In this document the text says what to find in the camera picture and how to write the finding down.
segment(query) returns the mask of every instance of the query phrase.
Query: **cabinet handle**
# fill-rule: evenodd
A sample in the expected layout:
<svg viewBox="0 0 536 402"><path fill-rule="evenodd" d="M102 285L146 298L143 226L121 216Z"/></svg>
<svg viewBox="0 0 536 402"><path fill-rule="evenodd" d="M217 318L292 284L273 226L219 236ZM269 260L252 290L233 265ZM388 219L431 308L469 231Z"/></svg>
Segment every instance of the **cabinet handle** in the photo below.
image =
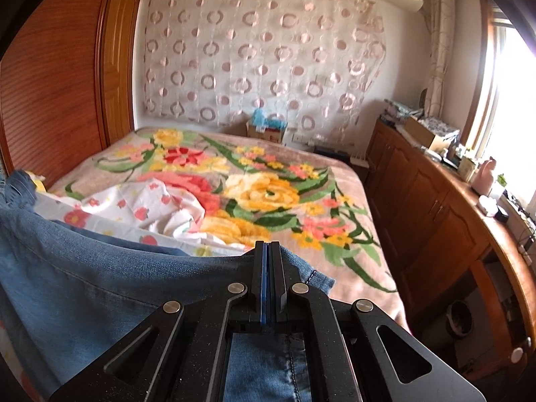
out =
<svg viewBox="0 0 536 402"><path fill-rule="evenodd" d="M437 212L436 215L433 217L433 220L434 220L434 221L435 221L435 218L438 217L438 214L441 213L441 210L442 210L442 209L443 209L443 206L441 205L441 206L439 207L438 212Z"/></svg>
<svg viewBox="0 0 536 402"><path fill-rule="evenodd" d="M430 211L428 212L428 214L430 214L431 212L433 212L433 209L435 208L435 206L437 205L437 203L438 203L438 200L436 199L436 200L433 202L432 208L430 209Z"/></svg>

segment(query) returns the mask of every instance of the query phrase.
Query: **cabinet door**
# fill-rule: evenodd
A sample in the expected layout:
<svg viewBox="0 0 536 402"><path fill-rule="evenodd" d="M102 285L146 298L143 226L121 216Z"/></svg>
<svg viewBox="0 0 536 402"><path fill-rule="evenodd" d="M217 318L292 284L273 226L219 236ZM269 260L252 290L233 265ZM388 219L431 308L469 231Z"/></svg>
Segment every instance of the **cabinet door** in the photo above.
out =
<svg viewBox="0 0 536 402"><path fill-rule="evenodd" d="M473 208L457 193L449 193L436 210L431 234L403 271L411 314L451 286L487 248L485 231L474 221Z"/></svg>
<svg viewBox="0 0 536 402"><path fill-rule="evenodd" d="M436 171L419 167L409 184L398 212L386 228L384 248L393 265L408 267L433 227L433 216L449 190L448 183Z"/></svg>
<svg viewBox="0 0 536 402"><path fill-rule="evenodd" d="M408 185L416 173L412 148L404 139L393 137L387 151L388 154L384 154L387 160L381 180L371 191L371 204L377 217L374 221L383 226L388 225L398 212Z"/></svg>
<svg viewBox="0 0 536 402"><path fill-rule="evenodd" d="M385 156L388 154L389 134L384 124L376 123L371 142L366 151L369 162L369 174L366 177L365 188L371 194L382 179L385 169Z"/></svg>

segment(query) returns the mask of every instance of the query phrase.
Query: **cardboard box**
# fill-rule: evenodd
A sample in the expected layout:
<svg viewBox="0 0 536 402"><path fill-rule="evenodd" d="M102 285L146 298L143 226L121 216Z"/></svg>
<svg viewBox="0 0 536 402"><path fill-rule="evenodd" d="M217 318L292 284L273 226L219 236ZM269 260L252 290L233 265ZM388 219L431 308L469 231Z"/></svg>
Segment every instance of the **cardboard box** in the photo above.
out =
<svg viewBox="0 0 536 402"><path fill-rule="evenodd" d="M274 143L282 143L285 135L285 130L274 130L272 128L267 128L264 133L260 133L256 127L249 124L249 121L246 122L246 130L248 138L262 139Z"/></svg>
<svg viewBox="0 0 536 402"><path fill-rule="evenodd" d="M448 148L450 145L450 140L445 140L441 136L433 134L414 117L408 118L404 124L404 130L406 130L418 143L436 153L440 153L444 148Z"/></svg>

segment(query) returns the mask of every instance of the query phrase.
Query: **white wall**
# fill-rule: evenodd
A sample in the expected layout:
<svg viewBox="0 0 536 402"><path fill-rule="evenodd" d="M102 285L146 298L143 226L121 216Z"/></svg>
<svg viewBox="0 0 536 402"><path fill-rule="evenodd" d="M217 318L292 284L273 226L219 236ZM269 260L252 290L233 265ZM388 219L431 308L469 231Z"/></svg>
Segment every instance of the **white wall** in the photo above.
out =
<svg viewBox="0 0 536 402"><path fill-rule="evenodd" d="M456 0L454 46L445 79L441 119L463 130L476 85L482 22L480 0Z"/></svg>
<svg viewBox="0 0 536 402"><path fill-rule="evenodd" d="M416 106L421 90L426 86L430 65L430 34L420 13L410 13L387 2L378 1L378 13L383 16L387 54L381 66L381 73L365 95L362 112L357 125L358 146L356 151L365 152L376 118L382 112L384 98L394 99ZM135 77L134 110L136 127L142 126L179 126L186 127L175 120L151 118L143 115L144 93L137 86L143 86L143 28L147 14L138 16L135 38L135 59L138 60ZM197 131L214 129L189 126ZM243 134L245 128L235 129L235 134Z"/></svg>

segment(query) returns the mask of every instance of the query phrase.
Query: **black metal bracket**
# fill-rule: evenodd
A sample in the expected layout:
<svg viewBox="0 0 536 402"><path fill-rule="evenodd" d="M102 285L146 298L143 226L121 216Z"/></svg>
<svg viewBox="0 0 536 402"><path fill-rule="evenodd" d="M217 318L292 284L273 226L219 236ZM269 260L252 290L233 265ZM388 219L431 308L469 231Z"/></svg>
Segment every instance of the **black metal bracket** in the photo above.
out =
<svg viewBox="0 0 536 402"><path fill-rule="evenodd" d="M304 335L313 401L485 402L369 300L342 303L302 283L279 243L257 242L252 257L207 299L164 304L50 402L221 401L232 334L264 325Z"/></svg>

